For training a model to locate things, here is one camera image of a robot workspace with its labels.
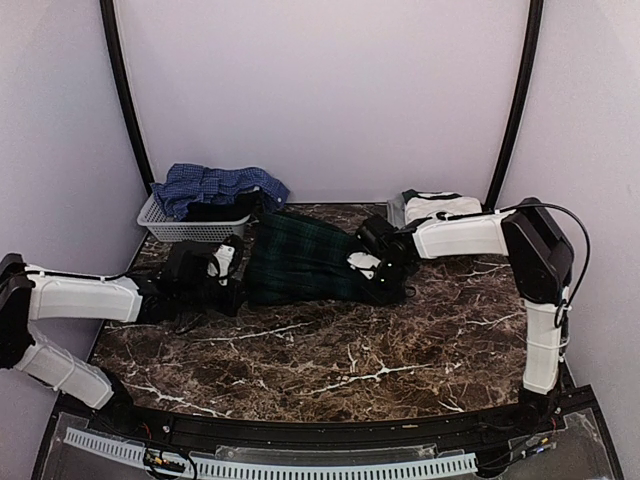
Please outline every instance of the dark garment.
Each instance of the dark garment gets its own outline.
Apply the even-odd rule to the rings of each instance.
[[[233,205],[190,203],[185,222],[235,222],[251,215],[260,202],[262,192],[238,195]]]
[[[165,183],[151,185],[162,212],[176,220],[187,216],[190,203],[233,205],[238,195],[255,187],[263,193],[261,198],[267,212],[281,209],[289,196],[282,182],[257,167],[222,170],[177,163],[169,169]]]
[[[249,305],[309,300],[351,300],[388,305],[405,298],[404,285],[379,284],[350,268],[347,257],[364,251],[331,224],[291,213],[260,218],[244,281]]]

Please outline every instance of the white plastic basket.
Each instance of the white plastic basket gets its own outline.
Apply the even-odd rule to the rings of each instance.
[[[161,242],[181,242],[193,240],[195,242],[221,243],[229,235],[244,235],[244,226],[249,221],[250,215],[235,222],[174,222],[167,217],[153,198],[153,195],[145,202],[140,215],[138,225],[147,227],[149,231]]]

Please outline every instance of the folded clothing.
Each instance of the folded clothing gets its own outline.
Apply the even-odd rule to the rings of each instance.
[[[251,215],[260,202],[259,191],[242,193],[236,197],[233,205],[215,205],[213,203],[193,202],[187,205],[189,213],[185,222],[236,222]]]
[[[244,274],[249,305],[328,299],[389,305],[403,300],[404,284],[382,289],[350,268],[347,257],[358,251],[364,251],[360,241],[329,223],[292,213],[262,215]]]
[[[151,185],[156,203],[169,217],[183,220],[191,203],[233,205],[241,193],[259,187],[262,205],[267,212],[284,206],[289,190],[282,182],[257,167],[239,170],[207,168],[177,163],[167,173],[165,183]]]
[[[433,217],[443,212],[450,215],[468,215],[482,212],[477,198],[463,197],[453,192],[420,193],[407,190],[402,193],[405,201],[404,218],[406,224],[420,218]]]

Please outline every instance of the marble table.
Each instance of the marble table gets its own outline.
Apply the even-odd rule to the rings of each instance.
[[[350,233],[384,214],[371,204],[287,208]],[[149,237],[136,265],[160,264],[169,248]],[[505,259],[425,261],[408,285],[415,296],[392,307],[244,305],[235,318],[108,324],[92,362],[116,373],[138,405],[244,420],[405,419],[515,403],[526,318]]]

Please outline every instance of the blue shirt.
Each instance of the blue shirt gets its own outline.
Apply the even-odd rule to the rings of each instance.
[[[289,197],[289,189],[282,182],[257,167],[222,170],[176,163],[169,169],[165,183],[151,185],[160,209],[176,220],[187,216],[190,203],[233,205],[237,195],[256,187],[262,191],[262,204],[267,212],[284,207]]]

